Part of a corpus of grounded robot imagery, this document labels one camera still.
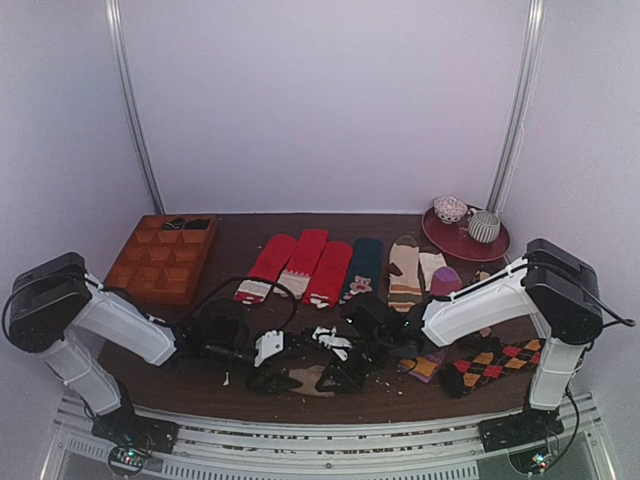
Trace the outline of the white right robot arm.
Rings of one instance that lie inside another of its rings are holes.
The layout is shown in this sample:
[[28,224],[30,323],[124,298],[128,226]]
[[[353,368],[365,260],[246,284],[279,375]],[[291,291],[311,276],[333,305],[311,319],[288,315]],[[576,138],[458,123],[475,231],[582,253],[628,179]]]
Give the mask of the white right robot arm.
[[539,314],[547,339],[486,348],[440,372],[452,398],[462,398],[502,375],[533,365],[529,406],[513,419],[519,440],[535,440],[551,424],[587,347],[602,333],[603,304],[595,270],[539,238],[524,256],[487,279],[447,295],[432,294],[402,314],[369,293],[346,302],[341,317],[388,351],[434,353],[459,339],[526,314]]

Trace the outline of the tan ribbed sock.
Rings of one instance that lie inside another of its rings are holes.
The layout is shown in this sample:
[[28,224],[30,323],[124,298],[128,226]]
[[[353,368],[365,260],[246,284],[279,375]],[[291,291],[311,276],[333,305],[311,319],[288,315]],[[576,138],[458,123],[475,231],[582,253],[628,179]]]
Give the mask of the tan ribbed sock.
[[299,383],[299,386],[296,388],[291,388],[290,392],[320,398],[334,397],[334,392],[322,392],[316,389],[316,384],[320,380],[323,373],[324,366],[321,365],[313,365],[307,368],[290,369],[288,372],[289,378]]

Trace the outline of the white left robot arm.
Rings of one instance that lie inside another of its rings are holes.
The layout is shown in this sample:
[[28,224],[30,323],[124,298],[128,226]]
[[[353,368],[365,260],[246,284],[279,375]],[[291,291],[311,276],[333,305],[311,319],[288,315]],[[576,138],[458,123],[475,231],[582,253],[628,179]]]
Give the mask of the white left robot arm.
[[283,330],[263,333],[248,350],[219,346],[207,325],[190,314],[172,326],[143,311],[101,283],[76,252],[18,275],[1,314],[8,342],[41,358],[94,415],[105,417],[106,429],[123,444],[143,436],[143,421],[131,412],[125,386],[99,364],[85,340],[102,338],[156,367],[222,357],[258,369],[286,347]]

